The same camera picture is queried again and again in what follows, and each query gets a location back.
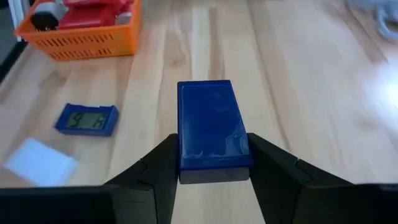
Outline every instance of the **blue digital clock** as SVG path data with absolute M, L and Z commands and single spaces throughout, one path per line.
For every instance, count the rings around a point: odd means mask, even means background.
M 118 122 L 115 106 L 90 107 L 68 103 L 55 124 L 63 134 L 111 136 Z

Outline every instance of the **red item in basket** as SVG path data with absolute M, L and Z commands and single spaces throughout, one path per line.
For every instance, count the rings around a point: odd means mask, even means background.
M 114 6 L 115 13 L 118 12 L 127 0 L 63 0 L 68 7 L 91 7 L 91 6 Z
M 59 23 L 59 29 L 77 29 L 101 26 L 113 26 L 115 15 L 113 7 L 71 8 Z

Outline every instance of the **gray base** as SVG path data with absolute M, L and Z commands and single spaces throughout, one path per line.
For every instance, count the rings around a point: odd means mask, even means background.
M 249 168 L 238 167 L 228 169 L 181 170 L 181 184 L 203 184 L 230 182 L 249 179 Z

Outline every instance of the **orange plastic basket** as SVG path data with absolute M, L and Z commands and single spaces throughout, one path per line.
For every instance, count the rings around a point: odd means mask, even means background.
M 40 3 L 54 0 L 36 0 L 16 29 L 16 35 L 58 61 L 131 55 L 139 43 L 141 0 L 127 1 L 134 2 L 129 24 L 37 32 L 30 22 L 31 15 Z

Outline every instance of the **blue box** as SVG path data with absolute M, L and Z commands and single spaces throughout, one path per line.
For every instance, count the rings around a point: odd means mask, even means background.
M 178 82 L 180 183 L 247 180 L 253 165 L 229 80 Z

